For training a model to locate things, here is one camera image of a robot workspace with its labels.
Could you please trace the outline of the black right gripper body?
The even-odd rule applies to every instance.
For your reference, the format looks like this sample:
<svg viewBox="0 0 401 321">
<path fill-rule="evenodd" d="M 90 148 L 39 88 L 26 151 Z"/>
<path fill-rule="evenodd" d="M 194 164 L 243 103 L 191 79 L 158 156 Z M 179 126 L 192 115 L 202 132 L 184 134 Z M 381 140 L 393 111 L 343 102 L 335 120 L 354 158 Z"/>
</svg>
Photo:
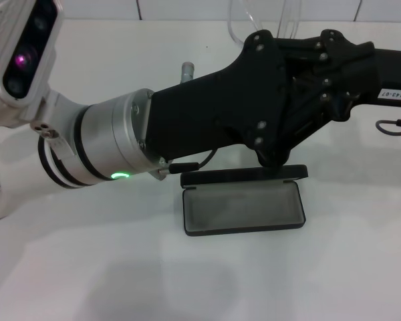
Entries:
<svg viewBox="0 0 401 321">
<path fill-rule="evenodd" d="M 376 49 L 382 81 L 374 105 L 401 107 L 401 51 Z"/>
</svg>

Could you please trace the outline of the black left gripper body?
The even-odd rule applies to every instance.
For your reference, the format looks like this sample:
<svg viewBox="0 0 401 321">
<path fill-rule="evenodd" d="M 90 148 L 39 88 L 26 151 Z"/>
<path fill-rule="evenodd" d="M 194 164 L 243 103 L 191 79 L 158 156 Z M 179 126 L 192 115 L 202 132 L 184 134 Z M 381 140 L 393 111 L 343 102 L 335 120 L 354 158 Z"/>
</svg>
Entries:
<svg viewBox="0 0 401 321">
<path fill-rule="evenodd" d="M 244 144 L 276 167 L 287 100 L 285 61 L 268 30 L 251 34 L 223 70 L 153 93 L 146 145 L 166 160 Z"/>
</svg>

